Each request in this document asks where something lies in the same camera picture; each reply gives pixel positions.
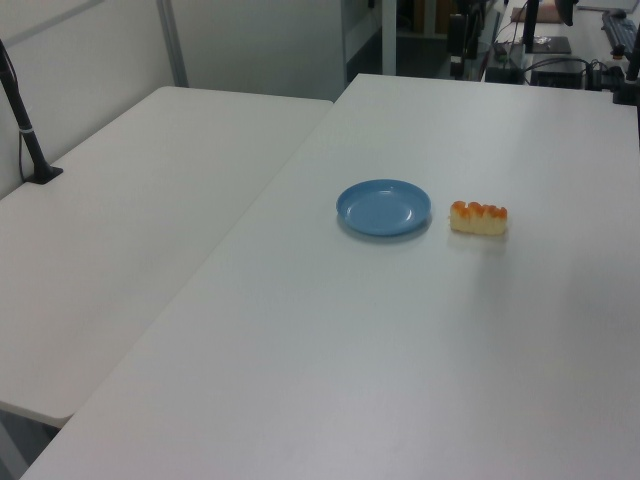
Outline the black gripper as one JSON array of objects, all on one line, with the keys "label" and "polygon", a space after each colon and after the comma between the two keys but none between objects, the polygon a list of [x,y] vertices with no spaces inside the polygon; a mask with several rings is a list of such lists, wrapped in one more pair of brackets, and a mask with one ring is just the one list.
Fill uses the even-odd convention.
[{"label": "black gripper", "polygon": [[449,16],[448,24],[448,52],[451,55],[462,55],[465,50],[467,16],[467,57],[476,58],[479,37],[482,33],[482,16],[493,5],[492,0],[454,0],[458,14]]}]

